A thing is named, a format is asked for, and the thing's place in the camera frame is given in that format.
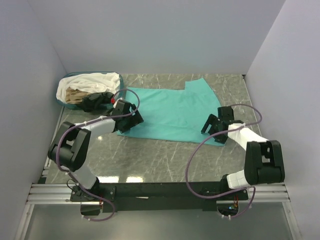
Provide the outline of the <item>teal t shirt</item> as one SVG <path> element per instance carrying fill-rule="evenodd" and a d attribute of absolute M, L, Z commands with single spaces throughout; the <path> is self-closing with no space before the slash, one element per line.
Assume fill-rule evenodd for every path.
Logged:
<path fill-rule="evenodd" d="M 182 90 L 132 87 L 125 94 L 136 103 L 144 122 L 123 133 L 126 137 L 201 143 L 201 130 L 210 114 L 217 115 L 218 97 L 204 78 L 187 81 Z"/>

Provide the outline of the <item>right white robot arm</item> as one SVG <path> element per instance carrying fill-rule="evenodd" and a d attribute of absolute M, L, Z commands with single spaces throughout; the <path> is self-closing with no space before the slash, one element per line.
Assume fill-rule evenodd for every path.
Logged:
<path fill-rule="evenodd" d="M 231 106 L 219 107 L 217 115 L 210 114 L 201 133 L 214 135 L 214 141 L 219 144 L 231 139 L 245 151 L 243 170 L 226 175 L 226 183 L 219 187 L 222 198 L 232 199 L 239 188 L 285 180 L 280 142 L 268 140 L 249 129 L 243 121 L 236 120 Z"/>

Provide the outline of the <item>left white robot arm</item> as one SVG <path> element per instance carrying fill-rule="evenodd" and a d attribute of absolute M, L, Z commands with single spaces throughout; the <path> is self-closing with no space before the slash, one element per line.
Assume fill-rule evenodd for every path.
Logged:
<path fill-rule="evenodd" d="M 55 162 L 60 171 L 72 175 L 76 183 L 83 187 L 82 195 L 88 201 L 94 201 L 100 195 L 100 181 L 86 163 L 90 144 L 99 136 L 125 133 L 143 122 L 138 106 L 120 99 L 108 115 L 82 123 L 63 122 L 47 157 Z"/>

